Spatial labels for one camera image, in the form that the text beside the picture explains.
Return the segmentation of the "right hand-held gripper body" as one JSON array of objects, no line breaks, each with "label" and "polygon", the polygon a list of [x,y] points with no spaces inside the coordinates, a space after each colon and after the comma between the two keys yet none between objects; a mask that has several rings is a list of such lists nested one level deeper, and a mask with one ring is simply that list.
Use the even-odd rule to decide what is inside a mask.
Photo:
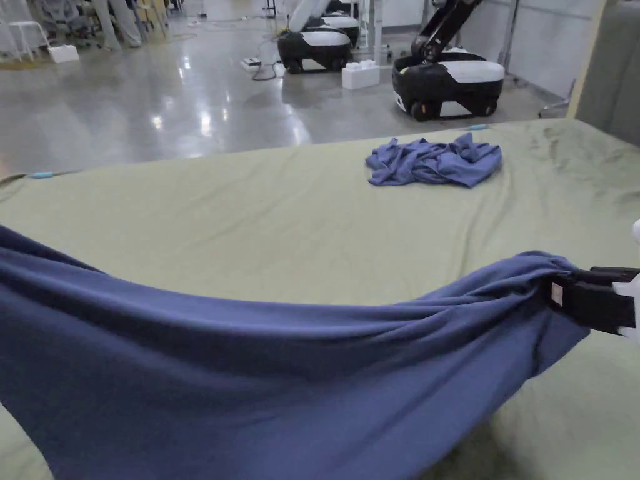
[{"label": "right hand-held gripper body", "polygon": [[632,274],[629,282],[614,282],[612,286],[617,295],[631,298],[633,305],[634,326],[619,326],[617,333],[639,344],[639,273]]}]

